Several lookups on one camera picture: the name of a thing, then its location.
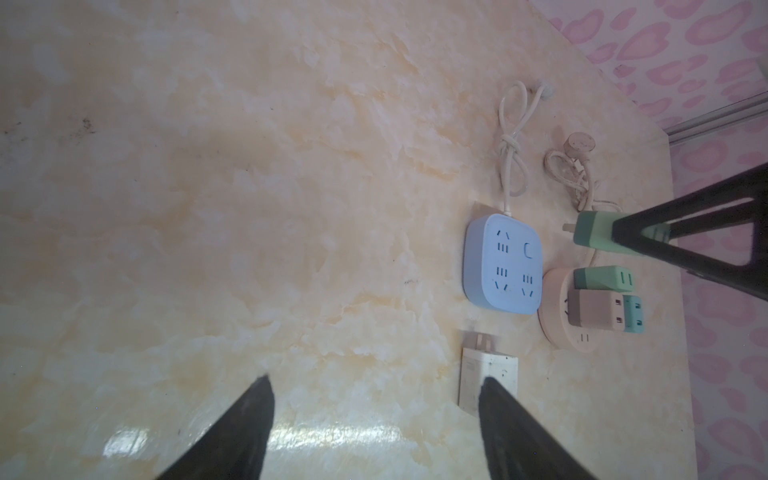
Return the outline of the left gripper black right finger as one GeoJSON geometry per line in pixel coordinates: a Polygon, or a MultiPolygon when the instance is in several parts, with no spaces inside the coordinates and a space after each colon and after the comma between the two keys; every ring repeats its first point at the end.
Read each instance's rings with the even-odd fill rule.
{"type": "Polygon", "coordinates": [[[492,479],[595,479],[493,377],[483,382],[478,414],[492,479]]]}

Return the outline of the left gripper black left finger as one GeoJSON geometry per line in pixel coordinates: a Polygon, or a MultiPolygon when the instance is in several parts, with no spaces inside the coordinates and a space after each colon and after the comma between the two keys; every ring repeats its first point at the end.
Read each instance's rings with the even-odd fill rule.
{"type": "Polygon", "coordinates": [[[275,413],[269,377],[255,380],[161,479],[258,479],[275,413]]]}

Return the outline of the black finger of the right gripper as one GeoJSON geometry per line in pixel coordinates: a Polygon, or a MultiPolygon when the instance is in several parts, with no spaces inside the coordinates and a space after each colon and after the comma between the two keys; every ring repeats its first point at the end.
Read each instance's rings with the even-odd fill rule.
{"type": "Polygon", "coordinates": [[[767,165],[630,214],[614,223],[612,240],[765,300],[767,165]]]}

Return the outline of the white square plug adapter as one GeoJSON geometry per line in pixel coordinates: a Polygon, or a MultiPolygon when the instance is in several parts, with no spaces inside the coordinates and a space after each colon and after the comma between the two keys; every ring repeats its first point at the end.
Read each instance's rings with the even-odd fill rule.
{"type": "Polygon", "coordinates": [[[519,359],[495,349],[493,336],[465,332],[462,340],[458,406],[478,416],[479,396],[487,377],[496,379],[511,395],[519,386],[519,359]]]}

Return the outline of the teal plug adapter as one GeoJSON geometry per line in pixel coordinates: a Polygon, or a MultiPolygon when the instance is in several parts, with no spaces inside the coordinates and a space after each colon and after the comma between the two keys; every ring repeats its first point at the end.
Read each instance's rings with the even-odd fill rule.
{"type": "Polygon", "coordinates": [[[636,295],[624,295],[624,317],[627,333],[641,334],[645,332],[643,303],[636,295]]]}

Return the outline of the light green plug adapter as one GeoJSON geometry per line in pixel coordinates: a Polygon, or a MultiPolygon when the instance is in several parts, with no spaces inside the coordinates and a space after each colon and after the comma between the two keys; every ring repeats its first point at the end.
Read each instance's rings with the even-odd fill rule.
{"type": "Polygon", "coordinates": [[[574,223],[564,224],[576,245],[611,253],[657,256],[673,255],[671,225],[645,212],[582,211],[574,223]]]}

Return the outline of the pink plug adapter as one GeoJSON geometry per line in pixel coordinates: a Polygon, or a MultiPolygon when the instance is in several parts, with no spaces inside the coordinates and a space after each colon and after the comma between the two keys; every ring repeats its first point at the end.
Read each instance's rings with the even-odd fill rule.
{"type": "Polygon", "coordinates": [[[568,293],[571,325],[607,331],[624,331],[624,296],[611,290],[572,289],[568,293]]]}

